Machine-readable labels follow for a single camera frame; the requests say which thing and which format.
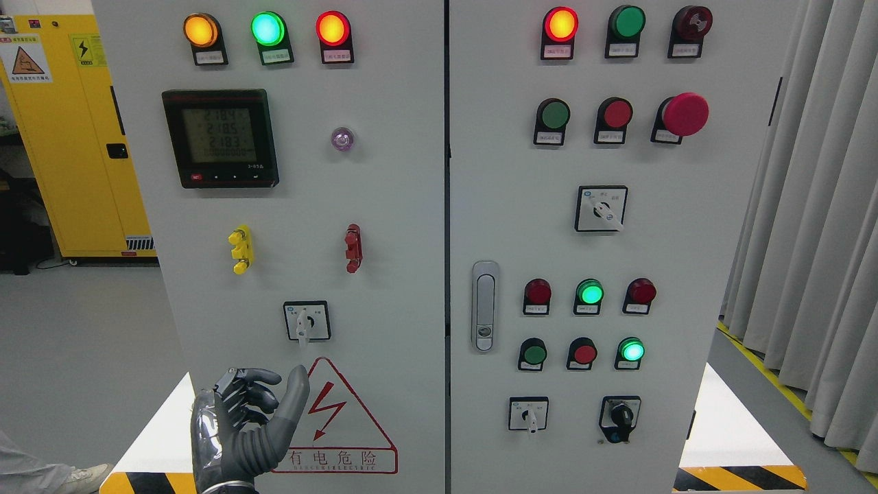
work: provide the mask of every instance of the yellow and black hazard stripe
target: yellow and black hazard stripe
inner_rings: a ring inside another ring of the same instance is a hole
[[[677,470],[673,490],[807,490],[802,470],[792,465],[765,467],[685,467]]]
[[[192,474],[113,472],[100,494],[197,494]]]

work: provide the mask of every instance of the orange indicator light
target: orange indicator light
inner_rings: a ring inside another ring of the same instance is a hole
[[[350,23],[339,11],[327,11],[317,17],[317,36],[330,47],[337,47],[348,40]]]
[[[183,21],[183,32],[192,46],[207,48],[216,43],[220,30],[213,16],[199,13],[191,14]]]
[[[576,11],[570,7],[555,7],[546,16],[546,35],[556,43],[564,43],[572,40],[579,29],[579,18]]]

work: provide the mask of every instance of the white switch knob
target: white switch knob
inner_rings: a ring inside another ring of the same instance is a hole
[[[603,221],[607,222],[607,225],[610,227],[610,229],[622,231],[625,228],[622,225],[618,214],[614,213],[613,210],[609,208],[609,206],[607,206],[603,202],[600,202],[594,196],[590,196],[588,199],[592,202],[592,206],[594,206],[594,211],[601,216],[601,219]]]
[[[522,418],[528,423],[528,432],[536,434],[536,431],[539,430],[539,417],[537,416],[536,411],[533,409],[527,409],[522,413]]]
[[[299,317],[296,317],[296,336],[299,338],[299,348],[305,350],[308,346],[309,330],[311,329],[311,321],[308,320],[308,311],[302,308]]]

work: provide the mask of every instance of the robotic hand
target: robotic hand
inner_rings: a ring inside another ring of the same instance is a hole
[[[278,384],[281,376],[231,368],[195,397],[190,428],[198,494],[254,494],[254,478],[284,458],[311,391],[308,374],[302,366],[292,369],[280,403],[259,382]],[[274,415],[268,420],[248,405]],[[259,427],[243,431],[251,422]]]

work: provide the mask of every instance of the yellow floor line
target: yellow floor line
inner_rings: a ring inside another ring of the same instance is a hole
[[[768,370],[767,367],[762,363],[762,359],[757,357],[753,352],[748,350],[741,342],[729,333],[729,328],[723,324],[722,321],[716,322],[716,328],[723,332],[723,334],[731,341],[731,343],[756,367],[756,370],[760,371],[762,375],[771,382],[775,388],[777,388],[782,395],[784,395],[787,400],[792,403],[796,410],[798,410],[805,418],[810,422],[811,420],[811,410],[808,410],[808,407],[805,406],[805,403],[799,399],[798,396],[792,391],[792,389],[787,388],[783,384],[781,384],[780,380],[778,380],[777,376],[774,375],[773,372]],[[852,465],[856,466],[857,464],[857,454],[849,449],[836,448],[838,452],[841,453],[842,456],[845,457]],[[878,489],[878,475],[860,471],[860,473],[866,478],[866,480],[872,484],[873,487]]]

